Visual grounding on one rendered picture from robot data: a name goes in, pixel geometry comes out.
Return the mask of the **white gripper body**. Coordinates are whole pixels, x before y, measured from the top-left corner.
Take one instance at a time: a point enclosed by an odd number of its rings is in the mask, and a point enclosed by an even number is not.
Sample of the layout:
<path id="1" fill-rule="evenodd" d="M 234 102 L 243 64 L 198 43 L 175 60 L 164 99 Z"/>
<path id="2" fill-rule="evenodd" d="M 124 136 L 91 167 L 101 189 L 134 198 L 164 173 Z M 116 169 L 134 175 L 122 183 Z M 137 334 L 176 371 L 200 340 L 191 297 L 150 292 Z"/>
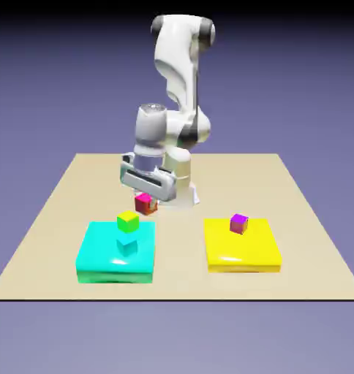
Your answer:
<path id="1" fill-rule="evenodd" d="M 152 171 L 143 171 L 123 159 L 120 180 L 124 185 L 164 202 L 176 198 L 176 176 L 158 166 Z"/>

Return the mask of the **small cyan cube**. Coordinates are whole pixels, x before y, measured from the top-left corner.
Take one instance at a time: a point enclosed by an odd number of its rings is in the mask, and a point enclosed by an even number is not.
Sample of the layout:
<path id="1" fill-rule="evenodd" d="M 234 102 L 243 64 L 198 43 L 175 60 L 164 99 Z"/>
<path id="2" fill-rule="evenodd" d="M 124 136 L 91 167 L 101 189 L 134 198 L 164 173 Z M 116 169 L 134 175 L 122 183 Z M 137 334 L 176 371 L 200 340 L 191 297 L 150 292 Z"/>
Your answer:
<path id="1" fill-rule="evenodd" d="M 118 232 L 116 243 L 123 256 L 130 256 L 138 251 L 138 236 L 134 233 Z"/>

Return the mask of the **small yellow-green cube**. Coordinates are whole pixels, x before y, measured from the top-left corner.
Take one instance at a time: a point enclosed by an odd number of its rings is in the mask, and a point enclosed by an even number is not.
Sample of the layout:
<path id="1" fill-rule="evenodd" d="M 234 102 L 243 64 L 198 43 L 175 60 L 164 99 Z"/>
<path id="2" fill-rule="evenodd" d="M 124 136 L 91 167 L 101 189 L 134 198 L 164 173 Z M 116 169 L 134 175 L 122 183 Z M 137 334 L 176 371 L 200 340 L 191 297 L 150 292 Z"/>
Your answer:
<path id="1" fill-rule="evenodd" d="M 131 210 L 124 211 L 117 215 L 117 228 L 123 233 L 129 234 L 139 229 L 139 215 Z"/>

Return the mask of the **small purple cube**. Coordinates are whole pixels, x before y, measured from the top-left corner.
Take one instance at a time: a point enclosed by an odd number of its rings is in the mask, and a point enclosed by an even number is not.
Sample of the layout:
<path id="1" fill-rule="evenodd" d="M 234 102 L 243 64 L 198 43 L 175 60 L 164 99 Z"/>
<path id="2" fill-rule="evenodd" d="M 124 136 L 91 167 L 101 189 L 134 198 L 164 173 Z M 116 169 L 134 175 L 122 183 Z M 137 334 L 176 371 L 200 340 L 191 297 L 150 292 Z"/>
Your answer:
<path id="1" fill-rule="evenodd" d="M 234 214 L 230 219 L 230 231 L 243 234 L 248 227 L 249 218 L 245 215 Z"/>

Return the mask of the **large yellow box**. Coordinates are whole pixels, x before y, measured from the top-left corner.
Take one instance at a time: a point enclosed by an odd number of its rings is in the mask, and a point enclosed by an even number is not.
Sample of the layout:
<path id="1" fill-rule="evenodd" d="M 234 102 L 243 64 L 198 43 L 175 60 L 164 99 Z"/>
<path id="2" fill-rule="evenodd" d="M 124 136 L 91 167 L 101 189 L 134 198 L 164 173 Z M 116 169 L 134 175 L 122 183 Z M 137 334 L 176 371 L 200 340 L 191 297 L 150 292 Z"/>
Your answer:
<path id="1" fill-rule="evenodd" d="M 228 218 L 204 220 L 209 272 L 279 272 L 282 255 L 268 221 L 250 218 L 242 234 L 230 231 Z"/>

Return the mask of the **large cyan box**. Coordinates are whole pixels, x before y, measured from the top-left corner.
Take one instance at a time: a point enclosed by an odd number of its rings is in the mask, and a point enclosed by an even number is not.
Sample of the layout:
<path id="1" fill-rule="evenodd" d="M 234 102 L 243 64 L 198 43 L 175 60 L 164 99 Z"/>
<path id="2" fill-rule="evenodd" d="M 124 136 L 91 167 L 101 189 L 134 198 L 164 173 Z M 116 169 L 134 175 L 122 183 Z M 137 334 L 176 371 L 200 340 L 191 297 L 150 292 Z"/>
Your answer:
<path id="1" fill-rule="evenodd" d="M 138 251 L 123 256 L 114 221 L 92 221 L 75 260 L 79 283 L 151 283 L 154 273 L 155 223 L 142 221 L 135 232 Z"/>

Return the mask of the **small red cube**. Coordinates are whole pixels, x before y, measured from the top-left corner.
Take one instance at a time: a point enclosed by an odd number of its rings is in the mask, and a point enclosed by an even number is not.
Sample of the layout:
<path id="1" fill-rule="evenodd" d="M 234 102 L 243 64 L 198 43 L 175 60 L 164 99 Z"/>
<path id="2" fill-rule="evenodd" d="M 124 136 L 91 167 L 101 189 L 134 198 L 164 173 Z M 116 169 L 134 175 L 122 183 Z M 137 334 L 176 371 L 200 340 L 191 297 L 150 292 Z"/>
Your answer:
<path id="1" fill-rule="evenodd" d="M 143 215 L 150 215 L 158 209 L 158 200 L 147 193 L 135 197 L 135 210 Z"/>

